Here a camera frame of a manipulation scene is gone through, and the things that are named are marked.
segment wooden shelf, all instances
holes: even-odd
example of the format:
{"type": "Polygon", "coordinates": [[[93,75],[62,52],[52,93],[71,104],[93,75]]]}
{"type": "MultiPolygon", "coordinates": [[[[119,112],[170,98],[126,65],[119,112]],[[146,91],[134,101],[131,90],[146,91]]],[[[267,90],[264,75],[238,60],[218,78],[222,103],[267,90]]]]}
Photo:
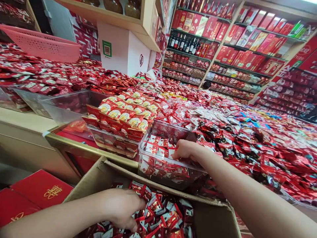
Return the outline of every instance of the wooden shelf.
{"type": "Polygon", "coordinates": [[[70,11],[97,25],[98,21],[132,31],[149,49],[160,51],[151,35],[151,19],[154,10],[154,0],[143,0],[141,19],[136,19],[101,7],[91,6],[74,0],[55,0],[70,11]]]}

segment cardboard box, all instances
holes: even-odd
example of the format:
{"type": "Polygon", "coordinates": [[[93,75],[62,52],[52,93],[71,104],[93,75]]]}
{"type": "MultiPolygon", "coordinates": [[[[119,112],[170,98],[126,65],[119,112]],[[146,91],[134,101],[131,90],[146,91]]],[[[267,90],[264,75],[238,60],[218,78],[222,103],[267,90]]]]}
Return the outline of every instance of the cardboard box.
{"type": "Polygon", "coordinates": [[[274,17],[274,19],[271,21],[270,25],[268,25],[267,30],[273,31],[274,28],[277,26],[279,21],[280,21],[279,17],[274,17]]]}
{"type": "Polygon", "coordinates": [[[249,6],[243,6],[239,12],[239,15],[237,17],[237,22],[242,23],[245,16],[247,15],[247,12],[249,11],[250,7],[249,6]]]}
{"type": "Polygon", "coordinates": [[[222,57],[224,56],[226,50],[227,50],[228,46],[222,46],[217,57],[216,57],[216,60],[218,61],[221,61],[222,60],[222,57]]]}
{"type": "Polygon", "coordinates": [[[237,29],[239,28],[238,25],[233,25],[229,34],[227,35],[226,39],[225,39],[225,43],[229,44],[230,41],[232,40],[232,37],[234,36],[235,32],[237,31],[237,29]]]}
{"type": "Polygon", "coordinates": [[[231,206],[218,204],[210,199],[196,197],[152,182],[107,161],[104,157],[101,157],[85,174],[64,202],[110,189],[113,182],[123,183],[123,187],[128,188],[131,180],[190,201],[194,208],[193,226],[197,238],[209,237],[211,232],[215,237],[240,237],[231,206]]]}
{"type": "Polygon", "coordinates": [[[222,41],[222,39],[224,38],[224,35],[225,33],[227,32],[228,30],[228,27],[229,27],[229,23],[222,23],[221,27],[220,27],[220,30],[217,34],[217,37],[216,37],[216,40],[217,41],[222,41]]]}
{"type": "Polygon", "coordinates": [[[244,47],[250,49],[250,47],[253,45],[253,43],[255,42],[257,37],[260,35],[260,33],[261,33],[261,30],[259,29],[254,30],[244,47]]]}
{"type": "Polygon", "coordinates": [[[253,31],[255,30],[256,30],[255,26],[251,26],[251,25],[247,26],[236,45],[244,47],[249,41],[250,37],[252,36],[253,31]]]}
{"type": "Polygon", "coordinates": [[[259,9],[257,8],[251,8],[249,11],[248,11],[248,14],[247,16],[245,17],[243,23],[249,25],[251,24],[251,22],[253,21],[253,19],[255,18],[255,16],[257,15],[259,9]]]}
{"type": "Polygon", "coordinates": [[[236,30],[234,36],[232,37],[232,40],[230,41],[231,45],[235,45],[238,40],[240,39],[242,33],[244,32],[245,28],[242,26],[239,26],[238,29],[236,30]]]}
{"type": "Polygon", "coordinates": [[[174,15],[172,29],[183,30],[187,12],[177,9],[174,15]]]}
{"type": "Polygon", "coordinates": [[[40,210],[39,206],[9,188],[0,191],[0,228],[40,210]]]}
{"type": "Polygon", "coordinates": [[[268,33],[261,32],[259,36],[256,38],[255,42],[250,47],[250,50],[257,51],[257,49],[260,47],[260,45],[263,43],[265,38],[267,37],[268,33]]]}
{"type": "Polygon", "coordinates": [[[279,33],[282,28],[285,26],[287,20],[282,18],[279,23],[276,25],[276,27],[274,28],[273,32],[279,33]]]}
{"type": "Polygon", "coordinates": [[[42,209],[62,203],[73,189],[44,170],[16,182],[11,188],[42,209]]]}
{"type": "Polygon", "coordinates": [[[189,31],[191,24],[192,24],[192,21],[194,19],[194,15],[195,15],[194,13],[190,13],[190,12],[187,13],[186,20],[185,20],[184,27],[183,27],[184,32],[189,31]]]}
{"type": "Polygon", "coordinates": [[[274,13],[268,13],[263,21],[261,22],[259,28],[262,28],[262,29],[266,29],[268,27],[268,25],[272,22],[273,18],[275,17],[275,14],[274,13]]]}
{"type": "Polygon", "coordinates": [[[203,31],[202,37],[209,38],[211,32],[213,31],[217,22],[216,17],[209,17],[205,29],[203,31]]]}
{"type": "Polygon", "coordinates": [[[215,53],[219,48],[220,43],[212,42],[205,54],[205,58],[212,60],[214,58],[215,53]]]}
{"type": "Polygon", "coordinates": [[[254,18],[254,20],[252,21],[251,25],[258,27],[260,22],[262,21],[262,19],[264,18],[266,14],[266,11],[260,10],[257,14],[257,16],[254,18]]]}
{"type": "Polygon", "coordinates": [[[257,49],[257,52],[263,53],[266,47],[270,44],[270,42],[274,39],[276,35],[275,34],[268,34],[263,43],[260,45],[260,47],[257,49]]]}

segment hand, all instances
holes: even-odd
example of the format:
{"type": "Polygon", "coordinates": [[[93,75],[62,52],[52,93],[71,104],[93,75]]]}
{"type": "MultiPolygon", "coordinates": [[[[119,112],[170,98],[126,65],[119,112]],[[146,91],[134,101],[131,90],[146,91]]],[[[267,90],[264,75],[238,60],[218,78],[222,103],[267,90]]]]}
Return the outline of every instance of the hand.
{"type": "Polygon", "coordinates": [[[104,220],[111,221],[116,227],[137,231],[137,223],[132,214],[145,209],[145,201],[133,190],[113,188],[102,193],[100,209],[104,210],[104,220]]]}

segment clear plastic bin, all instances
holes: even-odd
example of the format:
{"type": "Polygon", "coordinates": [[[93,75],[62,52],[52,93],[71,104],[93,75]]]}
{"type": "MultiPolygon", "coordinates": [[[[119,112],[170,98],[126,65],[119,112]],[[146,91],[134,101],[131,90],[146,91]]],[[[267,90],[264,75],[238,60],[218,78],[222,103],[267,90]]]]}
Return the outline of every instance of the clear plastic bin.
{"type": "Polygon", "coordinates": [[[139,145],[138,175],[156,183],[184,190],[206,173],[199,165],[186,164],[146,151],[150,135],[168,139],[169,143],[175,145],[180,139],[196,142],[196,136],[191,131],[154,120],[152,128],[147,131],[139,145]]]}
{"type": "Polygon", "coordinates": [[[94,140],[92,133],[86,127],[82,116],[87,116],[86,104],[98,107],[101,101],[110,94],[93,91],[79,91],[40,101],[39,103],[51,116],[56,124],[70,134],[94,140]]]}
{"type": "Polygon", "coordinates": [[[28,92],[22,89],[15,88],[14,91],[32,108],[32,110],[39,116],[52,118],[50,114],[40,104],[41,100],[54,98],[52,96],[41,95],[37,93],[28,92]]]}
{"type": "Polygon", "coordinates": [[[19,112],[30,112],[32,109],[13,90],[17,85],[0,86],[0,107],[8,108],[19,112]]]}
{"type": "Polygon", "coordinates": [[[140,142],[117,136],[92,126],[87,126],[87,128],[90,129],[99,149],[139,162],[140,142]]]}

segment candy pile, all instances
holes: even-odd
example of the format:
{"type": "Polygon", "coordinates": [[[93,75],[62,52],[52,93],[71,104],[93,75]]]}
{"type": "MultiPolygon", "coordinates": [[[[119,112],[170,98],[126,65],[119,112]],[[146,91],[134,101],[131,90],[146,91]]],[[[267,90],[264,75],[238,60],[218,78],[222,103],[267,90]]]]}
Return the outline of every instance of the candy pile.
{"type": "MultiPolygon", "coordinates": [[[[115,182],[112,188],[123,188],[115,182]]],[[[137,232],[119,229],[109,221],[96,224],[86,234],[93,237],[195,237],[193,206],[182,198],[175,198],[147,185],[132,181],[129,189],[135,191],[146,201],[145,210],[132,215],[138,225],[137,232]]]]}

